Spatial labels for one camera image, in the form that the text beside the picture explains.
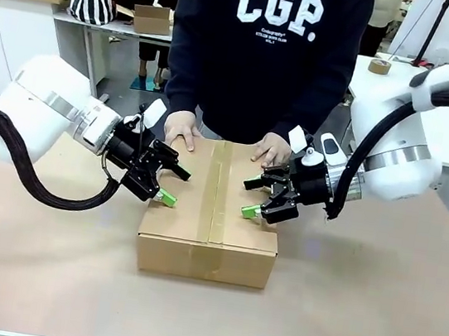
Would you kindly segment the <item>person's right hand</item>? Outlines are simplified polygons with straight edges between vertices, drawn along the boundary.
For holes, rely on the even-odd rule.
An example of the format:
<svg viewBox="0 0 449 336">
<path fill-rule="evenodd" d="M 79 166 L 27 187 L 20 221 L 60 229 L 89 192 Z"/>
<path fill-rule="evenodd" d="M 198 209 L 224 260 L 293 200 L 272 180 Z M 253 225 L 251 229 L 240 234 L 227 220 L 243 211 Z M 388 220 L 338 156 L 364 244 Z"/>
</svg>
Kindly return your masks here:
<svg viewBox="0 0 449 336">
<path fill-rule="evenodd" d="M 189 152 L 195 150 L 195 139 L 202 138 L 196 125 L 196 116 L 190 111 L 176 111 L 169 114 L 165 121 L 164 133 L 165 143 L 168 146 L 181 137 Z"/>
</svg>

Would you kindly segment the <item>person's left hand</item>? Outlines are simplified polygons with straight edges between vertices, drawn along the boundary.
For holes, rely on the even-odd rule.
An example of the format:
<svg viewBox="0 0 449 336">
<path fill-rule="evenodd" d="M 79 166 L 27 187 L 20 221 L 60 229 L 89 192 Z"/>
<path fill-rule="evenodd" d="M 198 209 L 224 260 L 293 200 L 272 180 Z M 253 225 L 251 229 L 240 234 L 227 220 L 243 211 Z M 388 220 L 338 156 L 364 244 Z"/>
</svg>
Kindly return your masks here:
<svg viewBox="0 0 449 336">
<path fill-rule="evenodd" d="M 259 162 L 263 168 L 280 166 L 286 163 L 292 152 L 291 147 L 283 137 L 271 132 L 268 132 L 261 141 L 255 143 L 254 147 L 251 161 Z"/>
</svg>

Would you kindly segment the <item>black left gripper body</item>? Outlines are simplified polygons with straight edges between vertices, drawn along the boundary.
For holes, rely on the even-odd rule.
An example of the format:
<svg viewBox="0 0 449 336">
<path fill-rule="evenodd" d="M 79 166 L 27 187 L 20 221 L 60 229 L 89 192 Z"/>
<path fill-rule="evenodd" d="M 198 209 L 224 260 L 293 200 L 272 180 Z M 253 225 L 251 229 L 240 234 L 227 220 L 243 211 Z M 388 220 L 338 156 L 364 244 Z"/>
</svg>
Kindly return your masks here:
<svg viewBox="0 0 449 336">
<path fill-rule="evenodd" d="M 113 128 L 104 155 L 120 170 L 125 170 L 120 185 L 145 202 L 154 199 L 160 190 L 157 172 L 166 148 L 151 130 L 135 133 L 127 124 L 119 122 Z"/>
</svg>

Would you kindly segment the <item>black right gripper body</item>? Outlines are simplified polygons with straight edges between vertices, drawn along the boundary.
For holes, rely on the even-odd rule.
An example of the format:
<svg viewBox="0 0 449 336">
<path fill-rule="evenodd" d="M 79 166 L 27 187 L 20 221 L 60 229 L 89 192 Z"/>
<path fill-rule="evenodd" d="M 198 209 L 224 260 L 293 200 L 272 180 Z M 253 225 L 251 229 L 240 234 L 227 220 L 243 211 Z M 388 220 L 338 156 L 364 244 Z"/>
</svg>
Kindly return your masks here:
<svg viewBox="0 0 449 336">
<path fill-rule="evenodd" d="M 290 165 L 290 200 L 295 204 L 326 204 L 332 200 L 332 188 L 327 169 Z"/>
</svg>

